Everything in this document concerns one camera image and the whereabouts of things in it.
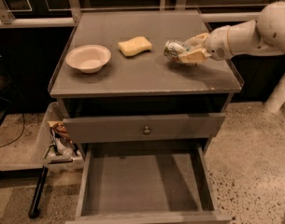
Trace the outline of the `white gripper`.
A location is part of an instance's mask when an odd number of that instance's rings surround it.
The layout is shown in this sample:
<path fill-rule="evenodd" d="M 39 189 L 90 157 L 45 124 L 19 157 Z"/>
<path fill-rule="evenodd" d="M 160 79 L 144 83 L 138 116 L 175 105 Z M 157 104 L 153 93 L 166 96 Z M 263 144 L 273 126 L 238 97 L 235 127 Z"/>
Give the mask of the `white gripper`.
<path fill-rule="evenodd" d="M 229 47 L 230 26 L 226 25 L 215 29 L 210 34 L 202 33 L 190 37 L 185 41 L 189 46 L 204 46 L 194 50 L 185 51 L 179 54 L 178 58 L 182 63 L 204 63 L 209 57 L 216 61 L 228 60 L 233 57 Z"/>

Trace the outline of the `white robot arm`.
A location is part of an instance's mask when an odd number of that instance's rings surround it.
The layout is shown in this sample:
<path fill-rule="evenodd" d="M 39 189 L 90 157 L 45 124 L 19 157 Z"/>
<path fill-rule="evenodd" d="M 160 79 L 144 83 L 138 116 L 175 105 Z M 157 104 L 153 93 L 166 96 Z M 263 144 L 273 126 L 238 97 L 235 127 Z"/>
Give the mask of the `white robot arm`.
<path fill-rule="evenodd" d="M 204 63 L 228 60 L 236 55 L 271 56 L 285 54 L 285 2 L 266 6 L 257 20 L 226 25 L 186 41 L 189 48 L 181 52 L 181 63 Z"/>

